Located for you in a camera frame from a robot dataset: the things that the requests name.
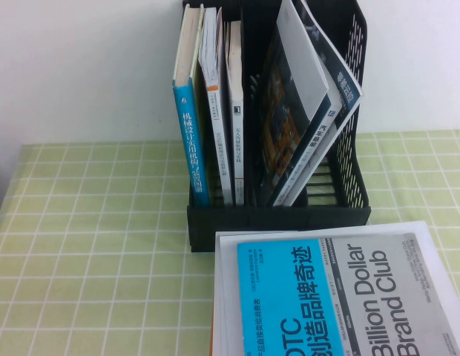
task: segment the white wall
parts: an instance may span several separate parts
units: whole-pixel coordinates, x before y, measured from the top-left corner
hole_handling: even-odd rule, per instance
[[[460,127],[460,0],[359,0],[360,131]],[[20,145],[177,138],[180,0],[0,0],[0,199]]]
[[[358,130],[460,128],[460,0],[358,0],[367,20]]]
[[[0,0],[0,201],[23,143],[179,137],[180,0]]]

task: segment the green checkered tablecloth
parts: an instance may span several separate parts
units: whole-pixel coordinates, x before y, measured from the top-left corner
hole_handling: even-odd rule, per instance
[[[371,223],[426,220],[460,297],[460,131],[360,134]],[[27,145],[0,213],[0,355],[207,355],[180,141]]]

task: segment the plastic organizer compartment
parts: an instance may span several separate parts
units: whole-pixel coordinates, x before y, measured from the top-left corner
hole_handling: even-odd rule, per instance
[[[252,154],[256,134],[250,105],[251,76],[257,77],[275,28],[280,0],[184,0],[183,5],[223,7],[224,21],[242,20],[245,206],[198,208],[192,192],[187,207],[192,252],[214,251],[216,231],[298,231],[365,225],[370,206],[355,154],[358,109],[291,207],[260,207],[253,199]],[[308,0],[327,36],[362,84],[367,23],[355,0]],[[205,140],[213,140],[206,135]],[[218,174],[212,174],[216,181]],[[322,204],[321,199],[330,201]]]

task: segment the booklet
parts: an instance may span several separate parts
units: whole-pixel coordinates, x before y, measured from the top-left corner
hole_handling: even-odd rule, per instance
[[[215,263],[214,355],[460,355],[424,222],[219,236]]]

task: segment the plastic mesh side panel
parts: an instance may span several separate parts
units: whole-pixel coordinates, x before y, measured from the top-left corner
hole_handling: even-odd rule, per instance
[[[349,47],[346,53],[342,53],[349,68],[354,73],[358,82],[362,83],[364,71],[364,57],[366,39],[366,25],[364,20],[358,21],[357,13],[352,20],[352,29],[349,34]],[[358,109],[352,115],[349,122],[337,138],[333,148],[336,152],[338,165],[341,172],[342,185],[346,195],[346,203],[351,208],[368,206],[368,198],[365,188],[360,186],[361,173],[355,159],[355,130],[358,117]]]

